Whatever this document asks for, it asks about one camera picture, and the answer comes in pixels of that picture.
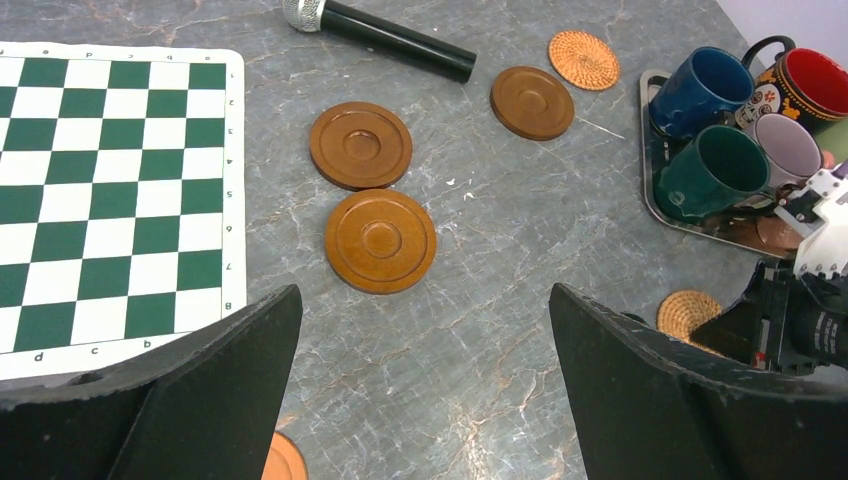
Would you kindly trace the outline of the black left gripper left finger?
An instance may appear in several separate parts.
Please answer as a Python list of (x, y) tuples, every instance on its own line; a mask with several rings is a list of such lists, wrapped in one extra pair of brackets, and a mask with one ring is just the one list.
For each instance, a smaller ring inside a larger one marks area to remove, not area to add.
[(5, 479), (258, 479), (297, 349), (288, 285), (57, 386), (1, 394)]

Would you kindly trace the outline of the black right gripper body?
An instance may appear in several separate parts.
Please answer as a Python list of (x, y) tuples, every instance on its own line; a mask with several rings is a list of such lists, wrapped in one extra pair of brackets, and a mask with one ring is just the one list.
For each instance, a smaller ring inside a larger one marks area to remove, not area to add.
[(793, 273), (787, 259), (760, 260), (743, 294), (696, 327), (689, 341), (755, 369), (808, 375), (847, 368), (847, 277)]

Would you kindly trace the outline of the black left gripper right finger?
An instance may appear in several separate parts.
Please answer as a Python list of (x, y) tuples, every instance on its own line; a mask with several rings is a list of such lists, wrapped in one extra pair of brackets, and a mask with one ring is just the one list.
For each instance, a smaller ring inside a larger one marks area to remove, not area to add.
[(847, 390), (756, 370), (557, 283), (553, 337), (592, 479), (843, 479)]

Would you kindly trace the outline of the lilac cup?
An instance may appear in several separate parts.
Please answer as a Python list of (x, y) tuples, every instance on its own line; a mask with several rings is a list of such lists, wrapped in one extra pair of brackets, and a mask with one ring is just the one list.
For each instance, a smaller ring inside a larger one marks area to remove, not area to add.
[(759, 144), (770, 165), (768, 188), (800, 185), (822, 167), (822, 153), (814, 138), (798, 122), (769, 113), (743, 128)]

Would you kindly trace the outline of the dark green mug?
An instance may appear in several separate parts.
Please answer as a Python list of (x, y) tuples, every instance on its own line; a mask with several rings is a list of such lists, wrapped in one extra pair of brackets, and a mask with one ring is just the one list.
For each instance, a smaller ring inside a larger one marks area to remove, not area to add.
[(668, 217), (699, 224), (761, 193), (768, 157), (751, 137), (728, 126), (701, 131), (655, 175), (653, 198)]

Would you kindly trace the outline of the light brown grooved coaster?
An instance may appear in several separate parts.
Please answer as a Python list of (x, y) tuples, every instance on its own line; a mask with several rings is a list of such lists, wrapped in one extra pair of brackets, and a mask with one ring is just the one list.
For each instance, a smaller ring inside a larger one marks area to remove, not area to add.
[(390, 189), (354, 193), (330, 213), (324, 231), (326, 259), (351, 287), (370, 294), (411, 288), (437, 252), (435, 226), (413, 198)]

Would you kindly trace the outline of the brown grooved wooden coaster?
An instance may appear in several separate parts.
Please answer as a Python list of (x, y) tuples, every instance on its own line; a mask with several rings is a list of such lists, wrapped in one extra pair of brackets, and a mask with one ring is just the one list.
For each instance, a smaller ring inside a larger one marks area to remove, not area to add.
[(309, 153), (334, 185), (358, 191), (386, 188), (407, 172), (413, 153), (409, 129), (392, 111), (370, 102), (345, 102), (312, 124)]

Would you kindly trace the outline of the reddish brown grooved coaster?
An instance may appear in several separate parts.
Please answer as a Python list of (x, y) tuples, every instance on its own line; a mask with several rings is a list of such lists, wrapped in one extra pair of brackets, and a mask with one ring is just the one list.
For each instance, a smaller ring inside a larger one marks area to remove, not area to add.
[(575, 118), (575, 105), (565, 86), (551, 74), (530, 66), (514, 66), (494, 79), (489, 100), (496, 118), (526, 139), (549, 141), (563, 135)]

